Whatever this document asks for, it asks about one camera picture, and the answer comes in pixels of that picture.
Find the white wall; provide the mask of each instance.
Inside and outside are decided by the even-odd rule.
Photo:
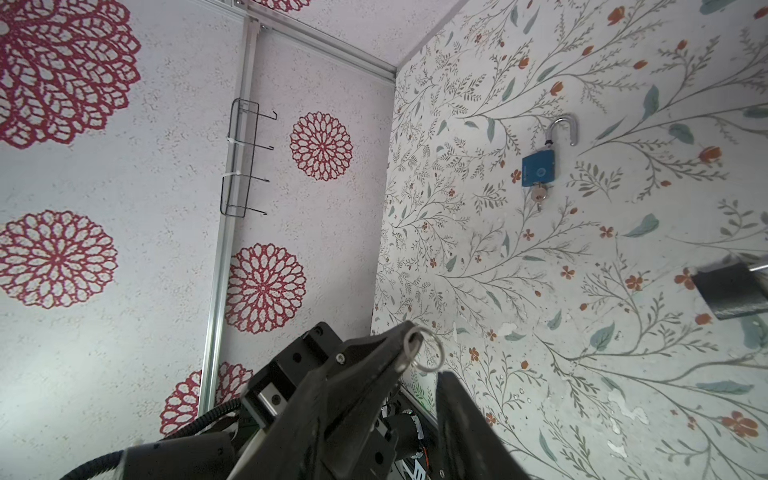
[[[165,398],[201,363],[240,21],[124,5],[141,44],[128,107],[70,144],[0,144],[0,222],[72,210],[114,239],[118,265],[70,307],[0,291],[0,478],[58,478],[159,437]]]

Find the orange flower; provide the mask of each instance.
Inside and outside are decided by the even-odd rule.
[[[564,276],[566,280],[570,280],[576,274],[576,270],[569,270],[568,265],[563,267],[563,271],[560,272],[560,276]]]
[[[711,164],[714,161],[718,161],[722,155],[723,152],[720,150],[720,147],[707,147],[699,154],[699,160],[705,164]]]
[[[624,18],[624,7],[614,8],[611,14],[608,16],[608,24],[616,25]]]
[[[627,278],[624,283],[627,284],[627,288],[629,290],[634,290],[635,292],[639,292],[643,289],[641,284],[643,283],[643,277],[642,276],[635,276],[630,275],[629,278]]]
[[[687,268],[683,268],[683,274],[682,275],[676,275],[674,277],[675,283],[682,283],[685,285],[685,288],[688,290],[693,290],[696,288],[696,284],[694,281],[690,278],[690,270]]]
[[[552,94],[553,97],[558,96],[558,92],[563,89],[563,82],[559,81],[552,85],[552,89],[549,91],[549,93]]]
[[[730,417],[723,417],[720,423],[742,439],[744,436],[757,437],[757,422],[748,419],[742,412],[731,412]]]
[[[701,315],[696,315],[696,324],[697,325],[707,325],[708,323],[712,323],[712,317],[709,313],[702,313]]]

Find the floral wallpaper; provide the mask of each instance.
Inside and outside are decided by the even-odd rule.
[[[766,14],[471,0],[399,72],[372,330],[434,330],[532,478],[768,478],[766,319],[691,280],[768,253]],[[565,113],[539,209],[521,159]]]

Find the blue padlock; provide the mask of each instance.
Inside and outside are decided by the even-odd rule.
[[[578,142],[578,126],[573,115],[563,115],[555,119],[547,128],[545,145],[546,149],[535,152],[523,158],[523,187],[533,187],[536,184],[549,184],[554,181],[554,150],[552,150],[552,132],[554,126],[564,121],[571,130],[571,145]]]
[[[523,158],[523,187],[554,181],[554,151],[547,149]]]

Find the wire rack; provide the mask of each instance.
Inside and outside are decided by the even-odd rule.
[[[230,109],[230,129],[227,141],[235,149],[234,162],[230,170],[221,177],[220,212],[228,217],[244,218],[247,211],[266,215],[263,210],[248,206],[251,182],[269,183],[266,178],[254,177],[253,160],[257,148],[272,151],[275,147],[265,147],[256,143],[259,120],[267,118],[277,120],[277,112],[272,115],[261,113],[261,106],[255,101],[236,98]]]

